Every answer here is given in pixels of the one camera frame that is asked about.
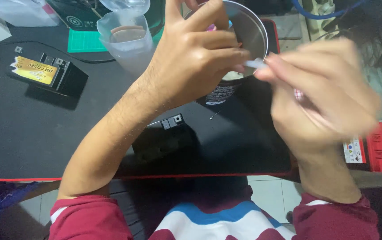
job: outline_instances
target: black cable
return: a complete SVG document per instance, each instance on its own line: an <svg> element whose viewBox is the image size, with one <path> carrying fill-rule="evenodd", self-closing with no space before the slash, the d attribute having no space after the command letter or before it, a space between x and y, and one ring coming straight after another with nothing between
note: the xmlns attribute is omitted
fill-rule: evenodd
<svg viewBox="0 0 382 240"><path fill-rule="evenodd" d="M75 58L77 59L78 61L81 61L81 62L85 62L85 63L90 63L90 64L98 64L98 63L106 63L106 62L114 62L115 59L112 58L112 59L107 59L107 60L87 60L87 59L82 59L82 58L79 58L79 57L76 57L68 52L64 52L62 50L59 50L57 48L55 48L54 46L50 46L48 44L45 44L45 43L42 43L40 41L36 41L36 40L24 40L24 41L7 41L7 42L0 42L0 46L2 45L9 45L9 44L20 44L20 43L39 43L39 44L42 44L44 46L48 46L50 48L53 48L59 52L62 52L63 54L66 54L72 58Z"/></svg>

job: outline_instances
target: hand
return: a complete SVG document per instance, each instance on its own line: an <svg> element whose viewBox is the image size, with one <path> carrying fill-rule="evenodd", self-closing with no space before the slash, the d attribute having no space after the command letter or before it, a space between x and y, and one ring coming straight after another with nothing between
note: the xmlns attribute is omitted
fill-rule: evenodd
<svg viewBox="0 0 382 240"><path fill-rule="evenodd" d="M150 65L135 82L164 109L174 108L209 94L236 64L248 60L227 32L228 17L222 0L210 0L184 20L181 0L167 0L162 38ZM215 23L217 31L207 32Z"/></svg>
<svg viewBox="0 0 382 240"><path fill-rule="evenodd" d="M365 82L354 43L318 41L271 54L254 75L272 84L274 126L296 157L324 150L377 126L379 96ZM305 97L297 101L294 88Z"/></svg>

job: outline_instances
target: hairy forearm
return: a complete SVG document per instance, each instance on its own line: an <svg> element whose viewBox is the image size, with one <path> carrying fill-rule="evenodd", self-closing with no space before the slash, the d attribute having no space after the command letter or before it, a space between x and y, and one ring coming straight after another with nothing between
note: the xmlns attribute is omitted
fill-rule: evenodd
<svg viewBox="0 0 382 240"><path fill-rule="evenodd" d="M71 157L58 198L71 198L107 185L132 142L156 117L158 107L139 84L133 84L92 128Z"/></svg>
<svg viewBox="0 0 382 240"><path fill-rule="evenodd" d="M299 174L306 192L328 202L355 203L361 192L346 163L331 148L298 157Z"/></svg>

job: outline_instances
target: person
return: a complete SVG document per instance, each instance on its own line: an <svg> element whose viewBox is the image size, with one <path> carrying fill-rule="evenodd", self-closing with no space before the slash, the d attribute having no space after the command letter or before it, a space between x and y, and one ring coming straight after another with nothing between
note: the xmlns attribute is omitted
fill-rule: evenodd
<svg viewBox="0 0 382 240"><path fill-rule="evenodd" d="M184 20L181 0L167 0L165 28L145 72L82 140L66 166L50 211L50 240L131 240L108 184L135 138L159 114L214 90L250 60L228 27L221 0ZM215 24L216 31L206 28ZM352 41L302 45L265 59L254 76L272 85L274 127L297 158L305 193L293 211L296 234L251 200L251 190L207 204L202 195L173 207L150 240L379 239L377 216L362 196L337 144L377 125L380 98L365 83ZM304 94L298 101L294 89Z"/></svg>

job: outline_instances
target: black battery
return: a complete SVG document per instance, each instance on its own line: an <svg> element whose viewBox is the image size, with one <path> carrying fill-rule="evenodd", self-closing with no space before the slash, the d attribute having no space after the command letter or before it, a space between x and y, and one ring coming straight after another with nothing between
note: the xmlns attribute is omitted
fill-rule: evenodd
<svg viewBox="0 0 382 240"><path fill-rule="evenodd" d="M7 73L15 79L79 99L88 75L72 62L43 53L40 61L16 56Z"/></svg>

